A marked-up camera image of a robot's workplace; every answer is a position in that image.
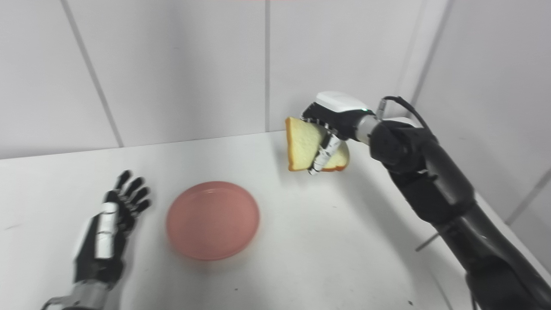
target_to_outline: robotic hand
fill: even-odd
[[[423,127],[383,120],[387,100],[405,107]],[[483,310],[551,309],[551,288],[480,209],[473,186],[404,99],[384,97],[373,112],[346,94],[323,92],[302,120],[327,129],[310,174],[325,166],[341,141],[370,145],[371,157],[385,166],[415,213],[436,228],[465,268],[467,285]]]
[[[118,177],[115,188],[105,195],[102,212],[90,220],[75,259],[71,295],[50,299],[43,310],[52,304],[63,305],[63,310],[103,309],[107,294],[122,276],[122,255],[136,219],[151,205],[144,199],[149,188],[142,187],[143,178],[136,178],[123,190],[130,177],[129,170]]]

